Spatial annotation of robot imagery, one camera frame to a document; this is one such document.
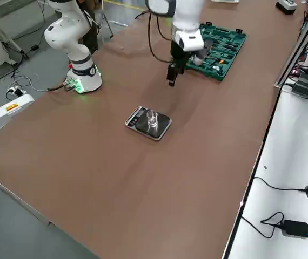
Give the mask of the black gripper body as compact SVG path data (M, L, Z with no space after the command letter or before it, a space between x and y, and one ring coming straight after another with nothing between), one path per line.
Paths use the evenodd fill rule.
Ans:
M177 67L184 67L188 62L191 52L185 52L176 42L171 42L170 49L172 61Z

